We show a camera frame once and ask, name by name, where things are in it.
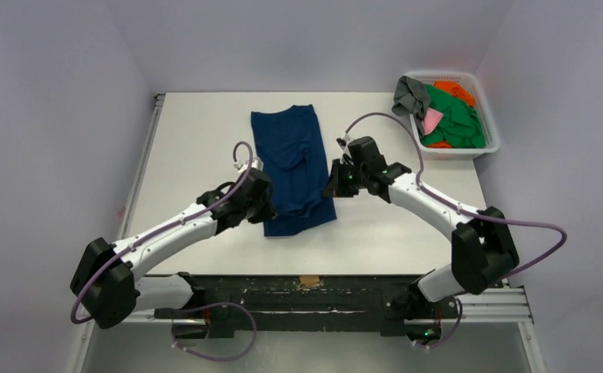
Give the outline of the dark blue t shirt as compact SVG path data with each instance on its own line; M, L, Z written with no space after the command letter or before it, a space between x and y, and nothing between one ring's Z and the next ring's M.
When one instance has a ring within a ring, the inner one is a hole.
M322 195L329 170L314 106L291 106L278 113L253 111L250 124L277 211L277 217L263 223L264 236L290 237L335 221L333 200Z

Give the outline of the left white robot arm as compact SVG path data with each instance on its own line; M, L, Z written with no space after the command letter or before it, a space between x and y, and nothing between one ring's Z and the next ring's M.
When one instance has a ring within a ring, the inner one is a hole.
M188 277L148 277L148 272L183 249L242 221L250 224L275 218L271 178L257 168L242 168L239 178L201 194L176 216L149 230L109 243L91 241L71 279L75 295L71 320L94 321L101 329L123 322L135 311L175 309L183 317L201 313L204 297Z

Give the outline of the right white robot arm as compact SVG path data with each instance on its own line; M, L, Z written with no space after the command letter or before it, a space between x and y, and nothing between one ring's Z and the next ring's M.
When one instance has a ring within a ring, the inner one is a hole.
M421 218L451 244L450 263L410 285L408 305L414 314L429 315L439 301L464 292L479 295L518 266L518 252L500 210L477 210L451 198L443 204L444 194L422 190L410 168L387 163L369 136L346 135L336 142L343 154L332 161L323 196L355 197L365 190Z

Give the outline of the pink cloth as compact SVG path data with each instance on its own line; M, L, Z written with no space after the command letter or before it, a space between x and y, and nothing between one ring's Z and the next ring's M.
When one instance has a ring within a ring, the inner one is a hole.
M443 119L444 114L433 108L428 108L424 119L421 122L422 135L431 134Z

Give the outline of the grey t shirt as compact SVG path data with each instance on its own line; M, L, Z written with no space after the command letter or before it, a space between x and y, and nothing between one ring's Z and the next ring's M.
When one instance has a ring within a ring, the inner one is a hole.
M424 83L404 75L399 78L393 94L392 112L397 116L410 115L424 119L430 108L430 95Z

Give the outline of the brown tape piece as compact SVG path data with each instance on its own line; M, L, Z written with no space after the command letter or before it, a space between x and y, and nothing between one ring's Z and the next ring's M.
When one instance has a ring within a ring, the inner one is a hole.
M304 275L299 277L299 285L301 288L315 288L321 284L322 280L316 275Z

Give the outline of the green t shirt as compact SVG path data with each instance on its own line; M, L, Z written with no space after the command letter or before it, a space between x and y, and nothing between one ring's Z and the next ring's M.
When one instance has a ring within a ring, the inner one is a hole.
M431 134L421 138L421 144L428 148L485 147L482 124L475 109L433 85L425 86L431 98L430 108L444 116Z

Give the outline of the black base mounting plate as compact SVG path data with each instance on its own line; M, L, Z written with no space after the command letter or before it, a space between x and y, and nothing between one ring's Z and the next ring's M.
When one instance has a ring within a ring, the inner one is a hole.
M155 319L182 324L194 319L198 332L184 339L230 338L236 331L352 332L437 340L441 321L458 315L453 297L424 301L414 276L190 276L192 298L177 308L159 307Z

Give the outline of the orange t shirt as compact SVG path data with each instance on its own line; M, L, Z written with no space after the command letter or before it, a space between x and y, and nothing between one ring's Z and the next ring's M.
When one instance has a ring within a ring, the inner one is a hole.
M436 89L440 89L451 96L461 99L468 106L475 108L476 107L476 98L471 93L469 93L466 89L464 89L457 82L451 82L448 80L437 80L434 82L433 87Z

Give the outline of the white plastic laundry basket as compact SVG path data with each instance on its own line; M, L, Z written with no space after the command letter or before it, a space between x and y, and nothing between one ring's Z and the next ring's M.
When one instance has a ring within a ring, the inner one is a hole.
M474 107L482 124L486 146L483 148L428 148L420 143L420 135L415 124L412 125L413 138L418 142L424 158L432 160L473 160L481 155L497 152L500 148L500 137L488 99L478 79L471 73L449 70L415 70L408 71L405 76L419 82L433 85L436 81L458 83L469 94L474 96Z

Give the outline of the aluminium frame rail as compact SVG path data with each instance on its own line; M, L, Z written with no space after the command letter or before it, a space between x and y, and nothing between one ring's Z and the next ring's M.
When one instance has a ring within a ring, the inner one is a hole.
M456 295L434 304L411 304L407 290L392 285L370 288L295 289L220 292L221 303L203 311L146 310L127 322L245 330L255 319L265 331L373 331L404 324L525 322L531 318L521 289L494 288L481 295Z

